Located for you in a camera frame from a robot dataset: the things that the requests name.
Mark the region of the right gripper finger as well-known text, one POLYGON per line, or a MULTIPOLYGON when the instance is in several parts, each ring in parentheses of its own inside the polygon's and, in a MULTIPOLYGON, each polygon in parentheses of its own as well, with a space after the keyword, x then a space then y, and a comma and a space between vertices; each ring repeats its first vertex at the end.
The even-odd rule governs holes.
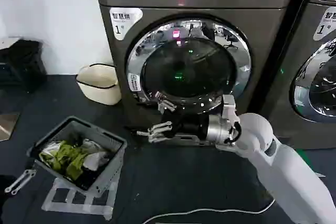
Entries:
POLYGON ((173 132, 173 123, 166 121, 163 123, 155 124, 145 131, 136 131, 137 136, 146 137, 149 143, 159 143, 172 139, 175 134, 173 132))
POLYGON ((170 112, 174 112, 176 110, 177 106, 172 102, 170 102, 169 100, 167 100, 161 92, 157 91, 155 94, 155 98, 158 104, 158 111, 161 114, 164 114, 166 110, 170 112))

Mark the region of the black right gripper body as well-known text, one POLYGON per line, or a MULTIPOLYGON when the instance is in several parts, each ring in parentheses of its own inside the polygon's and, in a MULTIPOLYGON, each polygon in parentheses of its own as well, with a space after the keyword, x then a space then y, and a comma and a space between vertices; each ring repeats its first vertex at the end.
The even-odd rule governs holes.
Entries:
POLYGON ((177 134, 195 135, 201 141, 206 140, 209 115, 208 114, 164 114, 163 122, 172 122, 172 129, 164 132, 166 137, 174 137, 177 134))

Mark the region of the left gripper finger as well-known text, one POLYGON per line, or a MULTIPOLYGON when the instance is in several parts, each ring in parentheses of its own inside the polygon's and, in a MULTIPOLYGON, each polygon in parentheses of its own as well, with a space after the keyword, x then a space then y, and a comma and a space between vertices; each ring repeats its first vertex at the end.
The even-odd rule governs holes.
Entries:
POLYGON ((17 194, 37 173, 36 169, 26 169, 11 185, 5 188, 6 194, 17 194))

